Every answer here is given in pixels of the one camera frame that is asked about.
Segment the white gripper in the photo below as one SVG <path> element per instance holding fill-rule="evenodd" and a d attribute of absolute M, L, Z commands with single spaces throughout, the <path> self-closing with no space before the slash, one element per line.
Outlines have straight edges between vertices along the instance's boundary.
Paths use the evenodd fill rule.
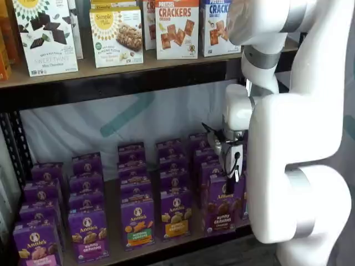
<path fill-rule="evenodd" d="M 234 193 L 235 185 L 239 182 L 242 174 L 244 160 L 244 147 L 241 143 L 222 144 L 220 163 L 227 175 L 226 194 Z"/>

